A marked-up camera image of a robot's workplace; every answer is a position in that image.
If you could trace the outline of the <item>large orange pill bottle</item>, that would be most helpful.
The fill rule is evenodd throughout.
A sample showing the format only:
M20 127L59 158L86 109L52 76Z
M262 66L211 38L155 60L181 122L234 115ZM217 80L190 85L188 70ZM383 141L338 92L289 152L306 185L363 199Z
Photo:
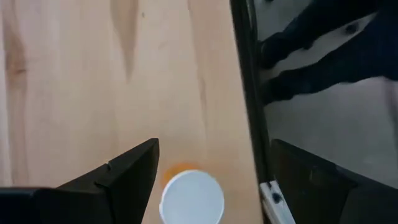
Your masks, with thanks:
M200 166L174 164L162 176L159 214L163 224L220 224L224 192L218 181Z

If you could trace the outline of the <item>black chair base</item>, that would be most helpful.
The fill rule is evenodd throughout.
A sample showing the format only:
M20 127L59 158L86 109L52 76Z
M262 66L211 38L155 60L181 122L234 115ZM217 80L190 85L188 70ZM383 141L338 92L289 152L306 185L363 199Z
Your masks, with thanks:
M370 14L373 20L359 34L319 61L280 72L262 84L262 103L379 76L398 81L398 0L312 0L283 31L259 43L259 66L271 69L292 52Z

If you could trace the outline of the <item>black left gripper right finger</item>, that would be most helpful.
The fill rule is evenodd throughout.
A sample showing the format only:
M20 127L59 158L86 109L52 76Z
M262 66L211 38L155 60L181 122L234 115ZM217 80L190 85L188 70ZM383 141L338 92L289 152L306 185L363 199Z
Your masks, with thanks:
M270 159L296 224L398 224L398 189L280 139Z

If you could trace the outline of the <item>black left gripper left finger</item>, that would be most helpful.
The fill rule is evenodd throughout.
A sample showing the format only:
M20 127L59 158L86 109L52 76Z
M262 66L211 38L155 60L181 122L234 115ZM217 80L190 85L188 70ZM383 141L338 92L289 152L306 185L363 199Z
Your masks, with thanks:
M152 138L56 188L0 187L0 224L141 224L158 162Z

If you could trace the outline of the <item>silver metal bracket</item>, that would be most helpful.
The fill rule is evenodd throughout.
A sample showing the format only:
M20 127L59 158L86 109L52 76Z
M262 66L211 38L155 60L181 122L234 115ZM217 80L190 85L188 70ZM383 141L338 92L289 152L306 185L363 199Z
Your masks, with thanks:
M271 224L296 224L276 180L260 184L262 207Z

